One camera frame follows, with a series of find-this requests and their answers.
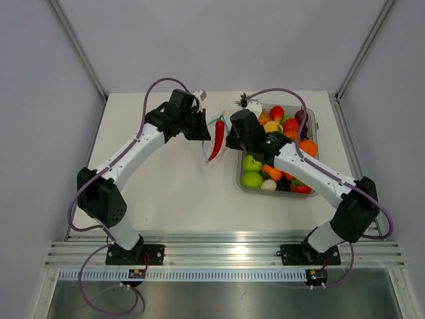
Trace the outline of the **clear zip top bag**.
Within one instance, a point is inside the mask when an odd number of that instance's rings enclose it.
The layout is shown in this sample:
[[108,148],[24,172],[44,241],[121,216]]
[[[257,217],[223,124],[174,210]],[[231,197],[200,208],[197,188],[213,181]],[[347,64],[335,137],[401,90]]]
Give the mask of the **clear zip top bag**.
[[202,151],[205,161],[210,163],[227,150],[225,139],[230,133],[230,126],[226,121],[225,111],[209,120],[207,128],[212,128],[211,141],[202,142]]

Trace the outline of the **red chili pepper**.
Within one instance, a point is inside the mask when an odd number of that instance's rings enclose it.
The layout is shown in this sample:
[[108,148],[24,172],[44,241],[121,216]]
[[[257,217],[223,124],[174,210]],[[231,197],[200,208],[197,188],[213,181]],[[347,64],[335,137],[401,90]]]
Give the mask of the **red chili pepper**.
[[207,161],[212,161],[220,152],[225,133],[225,123],[223,120],[217,120],[215,123],[214,146]]

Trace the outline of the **orange carrot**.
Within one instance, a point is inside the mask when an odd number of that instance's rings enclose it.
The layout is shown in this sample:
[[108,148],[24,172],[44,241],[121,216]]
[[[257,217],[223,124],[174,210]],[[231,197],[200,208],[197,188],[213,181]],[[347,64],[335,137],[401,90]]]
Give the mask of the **orange carrot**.
[[286,172],[282,172],[283,173],[283,176],[288,180],[288,181],[291,181],[294,177],[291,175],[291,174],[288,174],[288,173],[286,173]]

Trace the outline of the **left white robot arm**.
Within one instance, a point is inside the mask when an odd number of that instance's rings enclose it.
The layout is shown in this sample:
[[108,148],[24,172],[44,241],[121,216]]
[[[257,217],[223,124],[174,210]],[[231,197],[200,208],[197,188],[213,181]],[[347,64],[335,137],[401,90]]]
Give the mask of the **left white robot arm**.
[[107,265],[160,265],[164,247],[145,245],[143,237],[126,218],[122,189],[139,166],[171,138],[209,141],[204,90],[172,91],[170,98],[147,112],[143,127],[110,159],[96,169],[82,168],[77,175],[77,206],[107,232]]

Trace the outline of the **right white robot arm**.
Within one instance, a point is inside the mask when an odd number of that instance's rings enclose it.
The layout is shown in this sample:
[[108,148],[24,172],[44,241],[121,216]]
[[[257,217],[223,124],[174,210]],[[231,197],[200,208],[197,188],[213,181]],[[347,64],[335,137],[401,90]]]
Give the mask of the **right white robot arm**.
[[279,132],[267,133],[256,115],[242,109],[230,117],[229,148],[284,171],[318,192],[335,208],[334,216],[312,230],[296,249],[299,265],[312,265],[342,243],[356,243],[379,214],[375,183],[330,169]]

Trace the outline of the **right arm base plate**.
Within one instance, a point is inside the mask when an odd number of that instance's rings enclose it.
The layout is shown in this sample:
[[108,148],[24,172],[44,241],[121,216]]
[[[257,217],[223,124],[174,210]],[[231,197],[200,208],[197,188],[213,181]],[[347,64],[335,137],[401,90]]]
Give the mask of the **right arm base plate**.
[[283,244],[276,251],[284,266],[338,266],[341,257],[337,246],[333,246],[324,253],[318,253],[311,247],[302,244]]

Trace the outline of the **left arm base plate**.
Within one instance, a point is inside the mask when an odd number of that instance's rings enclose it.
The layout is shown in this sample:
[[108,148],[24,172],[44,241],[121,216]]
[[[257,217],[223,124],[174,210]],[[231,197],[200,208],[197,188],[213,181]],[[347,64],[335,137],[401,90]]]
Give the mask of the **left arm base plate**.
[[164,256],[165,245],[139,245],[127,251],[114,244],[108,248],[105,263],[112,266],[161,266]]

